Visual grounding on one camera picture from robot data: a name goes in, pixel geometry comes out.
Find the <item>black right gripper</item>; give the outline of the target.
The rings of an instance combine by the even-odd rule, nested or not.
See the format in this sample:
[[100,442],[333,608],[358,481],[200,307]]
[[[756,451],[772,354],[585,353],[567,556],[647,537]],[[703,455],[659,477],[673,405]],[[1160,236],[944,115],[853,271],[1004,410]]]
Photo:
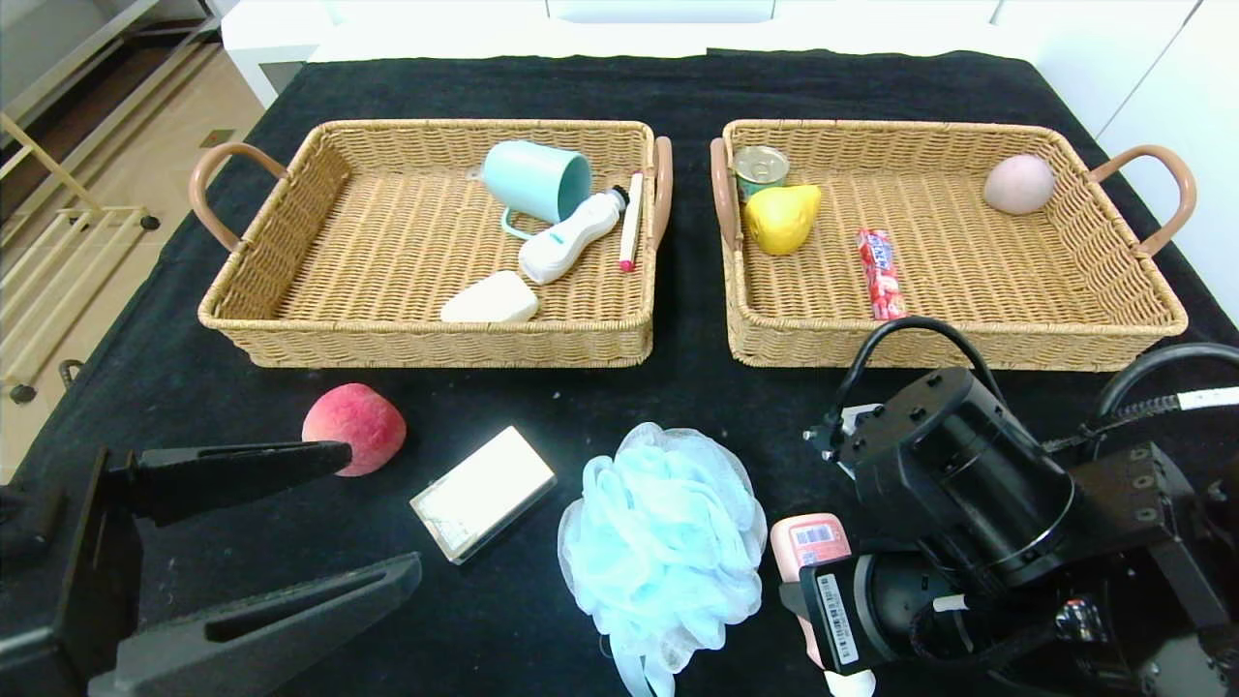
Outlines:
[[800,568],[799,582],[784,582],[778,598],[800,621],[810,621],[824,669],[843,676],[903,657],[906,630],[883,610],[881,561],[893,555],[866,553]]

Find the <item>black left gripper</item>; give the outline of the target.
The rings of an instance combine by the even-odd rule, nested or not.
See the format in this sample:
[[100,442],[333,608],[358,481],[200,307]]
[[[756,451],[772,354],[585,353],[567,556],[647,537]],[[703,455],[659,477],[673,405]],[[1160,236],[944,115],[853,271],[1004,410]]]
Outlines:
[[5,696],[265,696],[406,603],[421,556],[138,626],[138,519],[159,527],[352,464],[344,441],[164,447],[2,487]]

